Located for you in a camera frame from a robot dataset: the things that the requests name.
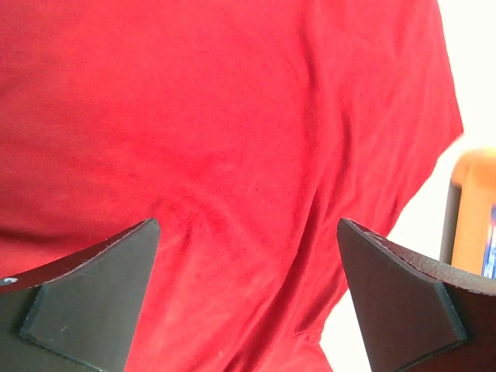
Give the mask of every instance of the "orange object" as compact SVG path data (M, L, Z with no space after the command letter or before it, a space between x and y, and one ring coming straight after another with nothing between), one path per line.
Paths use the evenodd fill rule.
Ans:
M456 164L440 260L496 278L496 149L469 151Z

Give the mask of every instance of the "black plastic piece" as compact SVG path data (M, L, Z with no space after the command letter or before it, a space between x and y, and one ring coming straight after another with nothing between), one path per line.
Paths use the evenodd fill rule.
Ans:
M442 282L410 267L352 222L339 224L338 238L374 371L406 370L466 340Z
M157 251L149 219L0 280L1 372L123 372Z

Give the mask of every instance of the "white background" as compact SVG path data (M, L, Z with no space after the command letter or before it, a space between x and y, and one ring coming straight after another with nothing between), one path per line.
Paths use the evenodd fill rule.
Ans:
M396 243L436 259L447 186L456 160L469 148L496 147L496 4L493 3L493 0L439 0L465 134L439 158L434 173L407 205L389 236ZM335 372L370 372L349 292L330 315L321 345Z

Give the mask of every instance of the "orange container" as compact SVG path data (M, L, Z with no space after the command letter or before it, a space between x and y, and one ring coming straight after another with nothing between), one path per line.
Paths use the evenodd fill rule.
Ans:
M449 184L440 260L496 278L496 149L458 161Z

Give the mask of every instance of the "person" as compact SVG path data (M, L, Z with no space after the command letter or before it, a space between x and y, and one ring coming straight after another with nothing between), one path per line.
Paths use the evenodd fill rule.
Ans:
M127 372L330 371L339 218L387 234L462 131L436 1L3 0L0 30L0 277L156 217Z

